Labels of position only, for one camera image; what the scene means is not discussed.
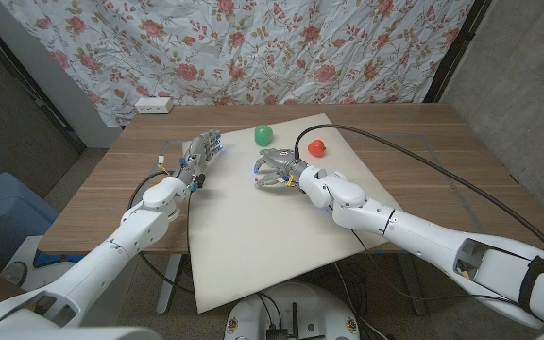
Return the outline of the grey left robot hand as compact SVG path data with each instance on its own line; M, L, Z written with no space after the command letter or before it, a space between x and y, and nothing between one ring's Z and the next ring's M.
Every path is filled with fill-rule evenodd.
M180 167L174 172L174 176L192 187L204 176L209 162L222 148L219 130L212 129L198 135L180 159Z

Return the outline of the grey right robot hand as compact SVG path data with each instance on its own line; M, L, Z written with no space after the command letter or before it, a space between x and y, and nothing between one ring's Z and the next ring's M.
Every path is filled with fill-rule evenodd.
M293 149L267 148L259 152L260 158L254 164L257 174L263 165L270 167L273 172L255 181L256 188L282 183L289 187L299 186L299 178L308 167L305 161L297 159Z

